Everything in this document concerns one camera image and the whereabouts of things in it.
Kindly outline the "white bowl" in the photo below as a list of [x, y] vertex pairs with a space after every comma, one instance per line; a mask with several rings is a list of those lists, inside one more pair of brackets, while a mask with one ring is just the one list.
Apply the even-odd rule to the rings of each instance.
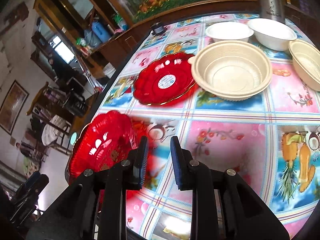
[[205, 34], [214, 42], [238, 40], [248, 42], [254, 31], [246, 24], [239, 22], [214, 23], [206, 28]]
[[247, 25], [254, 31], [257, 41], [272, 50], [286, 51], [289, 42], [297, 39], [297, 34], [290, 27], [278, 21], [255, 18], [249, 20]]

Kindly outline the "small black jar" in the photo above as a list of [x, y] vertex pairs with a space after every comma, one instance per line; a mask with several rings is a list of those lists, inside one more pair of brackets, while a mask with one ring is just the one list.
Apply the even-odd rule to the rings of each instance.
[[151, 28], [151, 34], [153, 36], [162, 35], [167, 31], [166, 27], [163, 25], [162, 22], [156, 22], [153, 25], [151, 25], [150, 28]]

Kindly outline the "blue water jug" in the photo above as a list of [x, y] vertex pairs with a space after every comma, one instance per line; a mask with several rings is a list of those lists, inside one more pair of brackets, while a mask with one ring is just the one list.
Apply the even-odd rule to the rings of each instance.
[[109, 32], [100, 22], [95, 21], [92, 23], [92, 31], [97, 35], [102, 43], [107, 42], [111, 38]]

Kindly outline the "white plastic bucket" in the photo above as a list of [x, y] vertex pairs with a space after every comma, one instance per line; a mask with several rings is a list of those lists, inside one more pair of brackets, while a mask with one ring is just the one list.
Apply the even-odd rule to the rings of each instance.
[[116, 72], [116, 68], [109, 62], [104, 68], [103, 72], [105, 76], [107, 76], [109, 79], [114, 75]]

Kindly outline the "wooden cabinet counter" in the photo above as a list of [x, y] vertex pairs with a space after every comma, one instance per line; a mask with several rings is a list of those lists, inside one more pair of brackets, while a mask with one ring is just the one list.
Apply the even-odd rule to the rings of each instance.
[[108, 63], [111, 63], [114, 68], [123, 67], [124, 62], [130, 59], [140, 44], [148, 37], [151, 25], [154, 23], [161, 22], [168, 25], [197, 16], [238, 12], [256, 13], [259, 9], [257, 0], [208, 0], [161, 12], [134, 24], [118, 37], [93, 50], [91, 55], [86, 56], [89, 70], [92, 71], [94, 77], [100, 78], [102, 69]]

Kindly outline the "dark wooden chair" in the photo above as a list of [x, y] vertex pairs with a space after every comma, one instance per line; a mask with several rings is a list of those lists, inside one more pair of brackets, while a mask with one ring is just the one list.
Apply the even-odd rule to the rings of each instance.
[[35, 95], [27, 115], [44, 123], [41, 129], [41, 141], [44, 146], [65, 155], [71, 155], [70, 146], [65, 146], [64, 140], [70, 138], [74, 132], [78, 133], [84, 126], [89, 111], [99, 95], [99, 90], [95, 89], [91, 96], [85, 98], [88, 110], [82, 118], [63, 107], [67, 95], [46, 82]]

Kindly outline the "black box on chair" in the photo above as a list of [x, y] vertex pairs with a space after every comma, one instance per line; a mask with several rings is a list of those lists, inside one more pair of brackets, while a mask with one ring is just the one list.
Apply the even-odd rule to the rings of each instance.
[[88, 110], [85, 98], [82, 95], [77, 94], [74, 90], [71, 90], [68, 93], [63, 107], [80, 118], [84, 117]]

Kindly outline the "teal cup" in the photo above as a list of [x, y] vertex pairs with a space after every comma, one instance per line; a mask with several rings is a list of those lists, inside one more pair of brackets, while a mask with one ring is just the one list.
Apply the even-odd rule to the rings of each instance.
[[70, 142], [71, 145], [74, 145], [74, 144], [75, 144], [76, 139], [77, 139], [77, 136], [78, 136], [78, 135], [77, 135], [76, 132], [74, 132], [74, 133], [71, 135], [70, 140], [69, 140], [69, 142]]

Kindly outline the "colourful patterned tablecloth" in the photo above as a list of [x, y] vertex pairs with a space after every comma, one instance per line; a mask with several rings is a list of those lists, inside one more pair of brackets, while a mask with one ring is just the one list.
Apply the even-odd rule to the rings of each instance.
[[217, 22], [247, 23], [254, 14], [219, 14], [169, 25], [149, 35], [111, 82], [98, 113], [116, 110], [144, 126], [155, 149], [142, 191], [127, 195], [127, 227], [146, 239], [190, 235], [190, 191], [174, 179], [170, 138], [214, 170], [236, 171], [295, 237], [319, 201], [319, 92], [296, 74], [287, 51], [263, 47], [273, 68], [269, 87], [244, 101], [226, 101], [196, 87], [178, 103], [145, 106], [133, 96], [139, 72], [179, 51], [196, 54], [212, 43]]

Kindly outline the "small beige ribbed bowl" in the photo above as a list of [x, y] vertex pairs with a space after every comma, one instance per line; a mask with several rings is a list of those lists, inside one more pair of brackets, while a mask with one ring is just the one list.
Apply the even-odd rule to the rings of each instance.
[[319, 92], [319, 50], [300, 39], [289, 42], [293, 67], [301, 80]]

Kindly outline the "small red gold-rimmed plate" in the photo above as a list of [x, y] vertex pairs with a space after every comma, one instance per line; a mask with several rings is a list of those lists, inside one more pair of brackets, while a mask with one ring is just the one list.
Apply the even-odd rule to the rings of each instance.
[[134, 98], [142, 105], [160, 106], [184, 96], [196, 84], [189, 63], [192, 57], [180, 51], [152, 61], [133, 83]]

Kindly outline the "yellow-green basin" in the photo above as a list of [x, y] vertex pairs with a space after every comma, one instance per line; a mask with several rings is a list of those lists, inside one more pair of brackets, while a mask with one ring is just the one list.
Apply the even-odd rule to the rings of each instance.
[[38, 161], [24, 157], [23, 159], [23, 172], [26, 178], [30, 178], [35, 172], [39, 171], [41, 164]]

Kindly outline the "large beige ribbed bowl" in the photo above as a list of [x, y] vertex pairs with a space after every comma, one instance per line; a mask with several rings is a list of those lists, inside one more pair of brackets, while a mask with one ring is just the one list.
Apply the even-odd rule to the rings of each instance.
[[193, 79], [203, 90], [228, 101], [249, 99], [264, 91], [272, 79], [269, 58], [248, 42], [215, 42], [188, 63]]

